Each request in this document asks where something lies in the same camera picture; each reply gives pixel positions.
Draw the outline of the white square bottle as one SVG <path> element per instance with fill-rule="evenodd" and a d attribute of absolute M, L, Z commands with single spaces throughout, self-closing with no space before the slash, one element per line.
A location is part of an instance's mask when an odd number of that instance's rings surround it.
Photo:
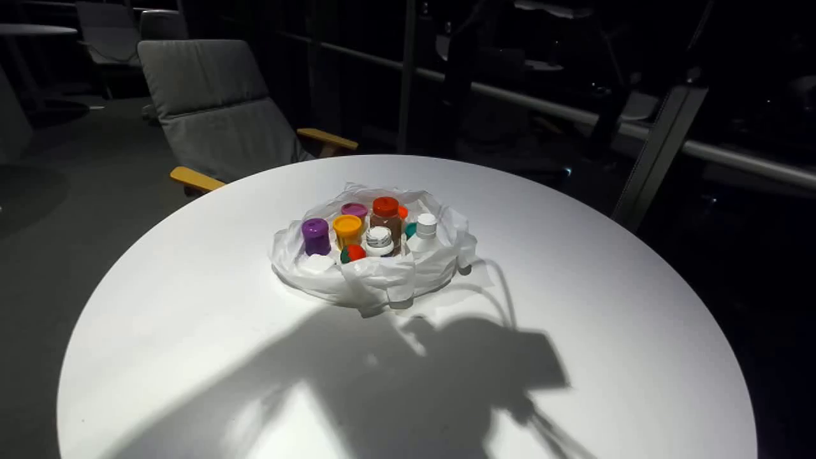
<path fill-rule="evenodd" d="M 418 250 L 429 246 L 437 240 L 437 227 L 438 227 L 438 219 L 433 213 L 422 213 L 415 219 L 413 241 Z"/>

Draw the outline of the white round pill bottle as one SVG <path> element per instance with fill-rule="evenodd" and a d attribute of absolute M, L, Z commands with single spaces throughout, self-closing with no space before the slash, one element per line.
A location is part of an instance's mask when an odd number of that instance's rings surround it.
<path fill-rule="evenodd" d="M 371 227 L 364 231 L 364 251 L 371 256 L 390 256 L 395 251 L 392 231 L 387 227 Z"/>

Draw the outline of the red lid spice jar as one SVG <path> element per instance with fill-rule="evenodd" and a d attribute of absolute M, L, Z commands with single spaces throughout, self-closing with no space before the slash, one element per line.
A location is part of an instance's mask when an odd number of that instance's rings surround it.
<path fill-rule="evenodd" d="M 401 200 L 395 196 L 375 196 L 371 223 L 372 227 L 398 227 L 401 223 Z"/>

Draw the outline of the white plastic bag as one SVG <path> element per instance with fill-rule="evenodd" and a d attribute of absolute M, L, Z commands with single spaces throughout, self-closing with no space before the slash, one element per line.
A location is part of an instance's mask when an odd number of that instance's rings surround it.
<path fill-rule="evenodd" d="M 331 221 L 341 205 L 359 200 L 372 205 L 375 196 L 395 196 L 408 205 L 408 221 L 422 213 L 438 219 L 437 240 L 418 250 L 413 237 L 401 233 L 401 246 L 390 256 L 363 256 L 341 263 L 341 250 L 329 233 L 326 254 L 303 250 L 301 223 L 307 219 Z M 292 288 L 312 292 L 336 306 L 381 309 L 413 301 L 415 296 L 438 291 L 460 269 L 468 269 L 478 256 L 478 237 L 470 221 L 456 209 L 438 203 L 429 190 L 405 185 L 363 185 L 347 182 L 331 200 L 307 209 L 299 219 L 282 227 L 271 244 L 271 267 Z"/>

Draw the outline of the teal lid green cup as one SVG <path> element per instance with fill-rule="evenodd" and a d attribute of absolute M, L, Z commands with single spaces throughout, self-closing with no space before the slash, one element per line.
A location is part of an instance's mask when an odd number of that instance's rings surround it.
<path fill-rule="evenodd" d="M 408 221 L 408 223 L 403 227 L 405 240 L 410 240 L 410 237 L 415 233 L 415 230 L 418 230 L 418 223 L 415 223 L 415 221 Z"/>

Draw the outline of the yellow lid container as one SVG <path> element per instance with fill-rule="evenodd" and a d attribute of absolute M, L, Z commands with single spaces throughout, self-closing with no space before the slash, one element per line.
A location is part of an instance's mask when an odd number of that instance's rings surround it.
<path fill-rule="evenodd" d="M 364 219 L 358 213 L 340 213 L 331 221 L 331 230 L 334 230 L 336 246 L 344 250 L 347 244 L 358 244 L 363 240 Z"/>

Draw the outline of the red strawberry toy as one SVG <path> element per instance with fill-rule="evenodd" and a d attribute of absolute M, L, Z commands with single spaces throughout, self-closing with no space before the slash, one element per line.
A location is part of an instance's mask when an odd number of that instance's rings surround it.
<path fill-rule="evenodd" d="M 363 244 L 347 244 L 347 246 L 341 250 L 341 263 L 356 263 L 356 260 L 363 260 L 363 256 L 368 256 L 368 251 L 364 251 Z"/>

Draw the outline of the magenta lid container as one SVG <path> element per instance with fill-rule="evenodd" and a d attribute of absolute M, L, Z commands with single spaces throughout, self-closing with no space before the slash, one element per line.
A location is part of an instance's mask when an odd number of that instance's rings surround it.
<path fill-rule="evenodd" d="M 356 216 L 364 219 L 368 216 L 368 205 L 359 203 L 359 200 L 349 200 L 349 203 L 341 205 L 341 213 L 356 213 Z"/>

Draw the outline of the purple bottle with holes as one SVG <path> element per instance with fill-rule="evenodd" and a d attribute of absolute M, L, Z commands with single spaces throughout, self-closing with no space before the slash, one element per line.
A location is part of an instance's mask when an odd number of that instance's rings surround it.
<path fill-rule="evenodd" d="M 307 219 L 301 233 L 310 254 L 326 254 L 331 250 L 329 223 L 324 219 Z"/>

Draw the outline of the metal railing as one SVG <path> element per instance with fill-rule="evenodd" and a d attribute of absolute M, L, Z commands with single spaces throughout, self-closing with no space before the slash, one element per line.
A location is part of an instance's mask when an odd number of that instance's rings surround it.
<path fill-rule="evenodd" d="M 340 56 L 347 56 L 347 57 L 358 57 L 358 60 L 368 60 L 368 64 L 375 64 L 375 66 L 386 66 L 386 69 L 392 69 L 392 70 L 403 69 L 401 60 L 392 60 L 392 57 L 386 57 L 386 56 L 375 56 L 375 54 L 364 54 L 364 51 L 358 51 L 358 47 L 347 47 L 347 45 L 340 45 L 340 43 L 329 43 L 329 40 L 289 32 L 289 29 L 283 29 L 283 38 L 296 40 L 296 43 L 307 43 L 307 45 L 317 45 L 320 51 L 331 51 L 331 54 L 340 54 Z M 568 119 L 574 125 L 595 128 L 599 121 L 599 116 L 595 112 L 588 112 L 588 110 L 579 110 L 579 106 L 568 106 L 568 105 L 558 105 L 558 102 L 540 100 L 540 97 L 530 97 L 530 94 L 523 94 L 523 92 L 500 88 L 500 87 L 483 84 L 483 82 L 474 82 L 472 92 L 478 92 L 483 97 L 492 97 L 492 100 L 509 102 L 509 105 L 519 105 L 519 106 L 525 106 L 525 110 L 533 110 L 533 112 L 554 115 L 554 116 Z M 682 144 L 682 152 L 691 154 L 691 157 L 700 157 L 700 161 L 707 161 L 707 162 L 730 165 L 730 168 L 737 168 L 742 172 L 755 172 L 755 176 L 764 176 L 764 179 L 772 179 L 772 180 L 780 180 L 780 182 L 816 187 L 816 168 L 813 165 L 793 165 L 793 162 L 776 161 L 771 154 L 721 147 L 721 144 L 711 144 L 711 142 L 702 142 L 702 139 L 687 139 Z"/>

